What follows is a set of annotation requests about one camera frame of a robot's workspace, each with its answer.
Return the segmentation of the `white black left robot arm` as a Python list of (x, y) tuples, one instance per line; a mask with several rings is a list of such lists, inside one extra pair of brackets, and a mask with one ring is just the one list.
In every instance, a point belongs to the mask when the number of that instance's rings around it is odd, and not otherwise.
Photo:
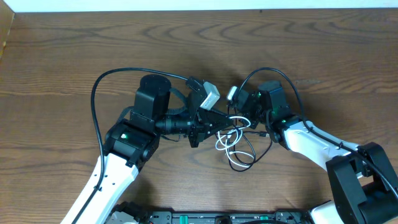
[(184, 96), (172, 88), (170, 78), (155, 71), (142, 77), (133, 106), (123, 110), (105, 136), (97, 136), (100, 156), (63, 223), (104, 223), (162, 136), (186, 135), (191, 147), (198, 147), (232, 125), (227, 114), (212, 108), (220, 97), (213, 84), (189, 78), (192, 91)]

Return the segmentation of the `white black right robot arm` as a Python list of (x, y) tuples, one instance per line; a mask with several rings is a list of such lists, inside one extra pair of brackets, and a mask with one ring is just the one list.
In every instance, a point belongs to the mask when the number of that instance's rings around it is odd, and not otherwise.
[(397, 218), (397, 174), (375, 142), (346, 142), (293, 114), (279, 81), (251, 93), (233, 86), (227, 99), (271, 140), (310, 159), (327, 174), (333, 200), (310, 209), (312, 223), (385, 223)]

